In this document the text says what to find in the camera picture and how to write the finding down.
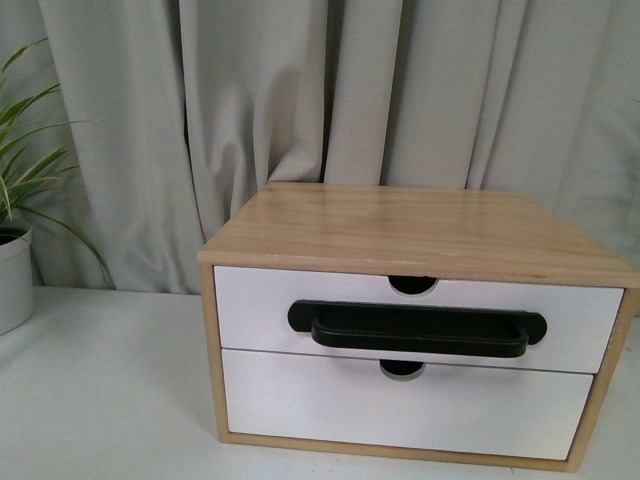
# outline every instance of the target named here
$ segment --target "drawer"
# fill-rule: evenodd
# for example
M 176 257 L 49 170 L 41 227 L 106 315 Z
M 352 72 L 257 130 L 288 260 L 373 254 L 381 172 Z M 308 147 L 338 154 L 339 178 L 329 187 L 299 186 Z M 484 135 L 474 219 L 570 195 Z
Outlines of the drawer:
M 222 348 L 308 355 L 392 358 L 430 363 L 596 373 L 622 289 L 438 280 L 417 295 L 385 276 L 237 267 L 214 268 Z M 547 333 L 517 358 L 336 349 L 294 332 L 287 312 L 297 300 L 525 310 L 547 321 Z
M 229 431 L 454 452 L 566 458 L 591 375 L 223 350 Z

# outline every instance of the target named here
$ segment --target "wood grain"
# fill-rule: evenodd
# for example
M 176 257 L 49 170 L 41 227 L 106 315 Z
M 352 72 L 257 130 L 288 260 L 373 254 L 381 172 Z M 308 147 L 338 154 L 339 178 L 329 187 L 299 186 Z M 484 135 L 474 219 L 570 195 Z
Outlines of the wood grain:
M 229 433 L 229 443 L 257 445 L 275 448 L 293 448 L 327 453 L 348 455 L 368 455 L 374 457 L 405 458 L 408 460 L 427 460 L 433 462 L 466 463 L 473 465 L 493 465 L 498 467 L 530 468 L 566 472 L 564 460 L 544 460 L 539 458 L 505 457 L 477 453 L 446 452 L 442 450 L 423 450 L 418 448 L 387 447 L 381 445 L 362 445 L 358 443 L 328 442 L 302 438 L 267 437 L 245 433 Z
M 211 268 L 211 265 L 200 266 L 200 284 L 202 290 L 202 311 L 204 314 L 207 355 L 209 358 L 209 372 L 211 374 L 211 388 L 213 391 L 213 405 L 216 414 L 218 439 L 221 442 L 228 442 L 229 425 L 227 420 L 227 399 L 224 392 L 222 350 L 220 348 L 218 312 L 216 306 L 213 269 Z
M 638 305 L 640 305 L 640 290 L 625 290 L 613 331 L 609 337 L 609 344 L 607 345 L 607 350 L 605 351 L 602 365 L 600 366 L 600 371 L 591 386 L 591 392 L 589 392 L 587 404 L 582 413 L 582 418 L 569 452 L 568 471 L 574 472 L 578 469 L 587 451 L 589 439 L 595 428 L 598 415 L 600 415 L 600 409 L 602 408 L 607 390 L 611 384 L 616 365 L 624 348 L 625 339 L 631 328 L 633 314 L 637 310 Z
M 640 273 L 519 193 L 274 183 L 199 260 L 447 279 L 640 288 Z

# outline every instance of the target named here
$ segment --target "circular cutout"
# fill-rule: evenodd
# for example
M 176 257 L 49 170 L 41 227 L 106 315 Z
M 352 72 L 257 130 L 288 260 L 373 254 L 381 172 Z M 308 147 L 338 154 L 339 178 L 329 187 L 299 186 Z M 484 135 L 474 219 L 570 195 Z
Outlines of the circular cutout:
M 424 363 L 404 360 L 380 360 L 380 370 L 392 380 L 413 380 L 422 375 Z
M 398 292 L 406 295 L 419 295 L 433 287 L 437 278 L 408 277 L 403 275 L 389 275 L 389 283 Z

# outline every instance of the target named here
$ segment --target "wooden top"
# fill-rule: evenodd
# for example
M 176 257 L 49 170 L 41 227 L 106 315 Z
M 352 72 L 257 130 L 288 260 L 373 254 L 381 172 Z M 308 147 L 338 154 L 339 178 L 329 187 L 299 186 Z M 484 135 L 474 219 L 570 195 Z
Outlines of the wooden top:
M 272 183 L 211 265 L 640 288 L 640 272 L 519 193 Z

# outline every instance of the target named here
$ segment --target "black handle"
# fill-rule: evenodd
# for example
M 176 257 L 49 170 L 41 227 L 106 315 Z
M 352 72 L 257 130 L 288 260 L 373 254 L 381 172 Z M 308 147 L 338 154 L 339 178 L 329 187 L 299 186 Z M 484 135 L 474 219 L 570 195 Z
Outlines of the black handle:
M 513 358 L 545 335 L 539 313 L 298 300 L 289 325 L 327 347 Z

